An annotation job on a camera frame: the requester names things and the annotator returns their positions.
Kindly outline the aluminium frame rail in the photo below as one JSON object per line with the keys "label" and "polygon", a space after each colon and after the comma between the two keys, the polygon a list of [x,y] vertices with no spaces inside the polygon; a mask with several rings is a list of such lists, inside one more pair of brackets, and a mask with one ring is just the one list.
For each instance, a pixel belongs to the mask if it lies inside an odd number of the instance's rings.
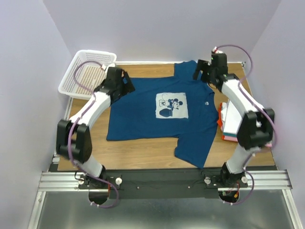
{"label": "aluminium frame rail", "polygon": [[[250,171],[246,175],[247,184],[241,184],[241,190],[252,188],[251,177],[254,178],[254,190],[285,190],[292,189],[292,184],[287,171],[284,170],[258,170]],[[107,186],[92,186],[85,184],[82,172],[43,172],[39,181],[38,190],[51,191],[106,191]]]}

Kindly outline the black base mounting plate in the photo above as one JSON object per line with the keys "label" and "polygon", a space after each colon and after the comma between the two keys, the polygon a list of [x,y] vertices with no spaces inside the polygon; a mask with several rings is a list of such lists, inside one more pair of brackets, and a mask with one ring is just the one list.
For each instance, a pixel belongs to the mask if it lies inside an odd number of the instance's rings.
{"label": "black base mounting plate", "polygon": [[245,174],[227,175],[220,167],[180,169],[107,169],[102,178],[114,186],[83,176],[81,189],[92,197],[111,199],[218,198],[225,190],[247,187]]}

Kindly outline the white folded t-shirt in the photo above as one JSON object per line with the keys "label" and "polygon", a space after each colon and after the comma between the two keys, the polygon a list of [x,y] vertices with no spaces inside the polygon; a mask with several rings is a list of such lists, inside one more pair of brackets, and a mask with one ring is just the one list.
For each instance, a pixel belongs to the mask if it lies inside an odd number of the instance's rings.
{"label": "white folded t-shirt", "polygon": [[228,100],[227,102],[227,112],[224,124],[224,135],[232,136],[237,138],[237,132],[242,120],[241,115],[235,108],[233,103]]}

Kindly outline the pink folded t-shirt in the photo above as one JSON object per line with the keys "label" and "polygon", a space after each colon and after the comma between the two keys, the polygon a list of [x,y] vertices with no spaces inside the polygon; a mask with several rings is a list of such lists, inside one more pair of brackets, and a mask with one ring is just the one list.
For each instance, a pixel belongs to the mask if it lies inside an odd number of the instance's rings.
{"label": "pink folded t-shirt", "polygon": [[[226,140],[226,141],[238,142],[237,138],[236,137],[232,137],[232,136],[223,135],[222,139]],[[267,143],[267,144],[265,144],[265,146],[271,148],[272,144],[271,143]]]}

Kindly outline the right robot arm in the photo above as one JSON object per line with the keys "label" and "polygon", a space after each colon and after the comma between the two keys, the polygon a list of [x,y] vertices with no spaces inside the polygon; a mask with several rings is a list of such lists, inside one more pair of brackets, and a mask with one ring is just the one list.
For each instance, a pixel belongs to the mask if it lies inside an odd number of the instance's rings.
{"label": "right robot arm", "polygon": [[245,175],[245,168],[253,154],[272,141],[275,112],[259,105],[244,89],[242,81],[228,72],[227,56],[223,52],[213,52],[210,61],[198,60],[193,79],[198,78],[204,83],[211,83],[224,94],[242,118],[237,131],[238,145],[223,164],[219,175],[220,183],[230,187]]}

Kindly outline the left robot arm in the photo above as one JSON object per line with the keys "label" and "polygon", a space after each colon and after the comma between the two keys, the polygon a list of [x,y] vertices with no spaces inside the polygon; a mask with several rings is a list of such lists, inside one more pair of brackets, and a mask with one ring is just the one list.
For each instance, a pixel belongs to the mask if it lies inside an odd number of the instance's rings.
{"label": "left robot arm", "polygon": [[56,153],[90,175],[94,188],[105,185],[105,167],[92,155],[90,130],[100,115],[121,97],[135,91],[128,73],[122,68],[109,67],[106,78],[93,91],[82,109],[69,120],[57,125]]}

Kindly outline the blue t-shirt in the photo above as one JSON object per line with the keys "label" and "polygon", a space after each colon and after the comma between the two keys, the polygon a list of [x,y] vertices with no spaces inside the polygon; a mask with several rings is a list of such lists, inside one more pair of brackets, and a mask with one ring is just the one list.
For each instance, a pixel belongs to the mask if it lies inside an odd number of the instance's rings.
{"label": "blue t-shirt", "polygon": [[176,158],[202,168],[217,131],[214,91],[193,79],[197,63],[174,65],[174,75],[133,78],[135,91],[111,106],[108,141],[177,138]]}

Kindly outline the white plastic laundry basket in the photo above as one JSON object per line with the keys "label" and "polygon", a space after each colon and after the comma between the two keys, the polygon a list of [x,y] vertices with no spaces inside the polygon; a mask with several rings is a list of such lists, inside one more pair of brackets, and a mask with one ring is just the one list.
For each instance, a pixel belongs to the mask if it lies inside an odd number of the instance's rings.
{"label": "white plastic laundry basket", "polygon": [[106,78],[109,67],[114,67],[117,55],[112,52],[79,50],[66,70],[58,91],[71,98],[89,100],[91,93],[76,82],[94,90]]}

